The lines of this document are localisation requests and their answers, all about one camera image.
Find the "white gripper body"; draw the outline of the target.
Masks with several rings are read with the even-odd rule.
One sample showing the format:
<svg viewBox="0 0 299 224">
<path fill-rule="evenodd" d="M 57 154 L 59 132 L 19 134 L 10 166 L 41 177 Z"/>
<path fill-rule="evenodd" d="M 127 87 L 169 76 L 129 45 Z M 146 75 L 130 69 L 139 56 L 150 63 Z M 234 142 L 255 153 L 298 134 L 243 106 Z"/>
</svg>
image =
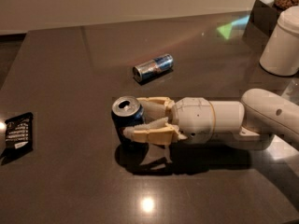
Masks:
<svg viewBox="0 0 299 224">
<path fill-rule="evenodd" d="M 172 122 L 187 137 L 188 144 L 204 144 L 214 133 L 214 108 L 204 98 L 186 97 L 172 107 Z"/>
</svg>

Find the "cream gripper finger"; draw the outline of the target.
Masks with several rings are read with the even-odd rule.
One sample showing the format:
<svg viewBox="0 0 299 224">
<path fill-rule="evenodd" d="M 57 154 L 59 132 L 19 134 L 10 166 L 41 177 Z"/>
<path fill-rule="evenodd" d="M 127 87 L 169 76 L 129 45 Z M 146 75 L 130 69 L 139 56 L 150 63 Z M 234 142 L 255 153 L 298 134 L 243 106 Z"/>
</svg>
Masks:
<svg viewBox="0 0 299 224">
<path fill-rule="evenodd" d="M 144 108 L 146 121 L 172 118 L 172 107 L 175 102 L 169 97 L 138 97 L 137 101 Z"/>
<path fill-rule="evenodd" d="M 169 146 L 187 139 L 177 125 L 168 122 L 168 118 L 156 119 L 148 124 L 125 127 L 122 134 L 130 141 L 158 146 Z"/>
</svg>

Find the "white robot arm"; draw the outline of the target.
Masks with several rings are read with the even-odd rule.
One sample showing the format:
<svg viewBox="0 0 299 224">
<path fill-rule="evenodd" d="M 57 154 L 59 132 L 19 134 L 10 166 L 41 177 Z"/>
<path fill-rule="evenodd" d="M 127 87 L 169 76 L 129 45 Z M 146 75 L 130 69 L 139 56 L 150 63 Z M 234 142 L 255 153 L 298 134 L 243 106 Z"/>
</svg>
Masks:
<svg viewBox="0 0 299 224">
<path fill-rule="evenodd" d="M 175 102 L 168 97 L 142 97 L 138 102 L 149 123 L 121 132 L 138 143 L 221 142 L 237 149 L 263 150 L 276 135 L 299 146 L 299 106 L 270 91 L 250 89 L 238 101 L 185 97 Z"/>
</svg>

